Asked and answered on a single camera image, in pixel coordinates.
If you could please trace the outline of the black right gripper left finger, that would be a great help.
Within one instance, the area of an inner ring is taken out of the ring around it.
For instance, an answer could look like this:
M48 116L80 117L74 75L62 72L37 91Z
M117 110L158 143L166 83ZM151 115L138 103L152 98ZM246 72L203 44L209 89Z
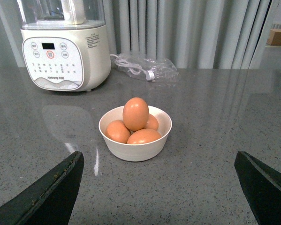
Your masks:
M66 225L78 196L84 156L75 151L0 206L0 225Z

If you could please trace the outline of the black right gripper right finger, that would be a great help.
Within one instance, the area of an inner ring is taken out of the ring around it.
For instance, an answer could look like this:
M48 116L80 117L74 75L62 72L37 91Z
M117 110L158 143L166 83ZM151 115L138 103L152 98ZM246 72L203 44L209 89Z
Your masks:
M244 151L234 167L257 223L281 225L281 173Z

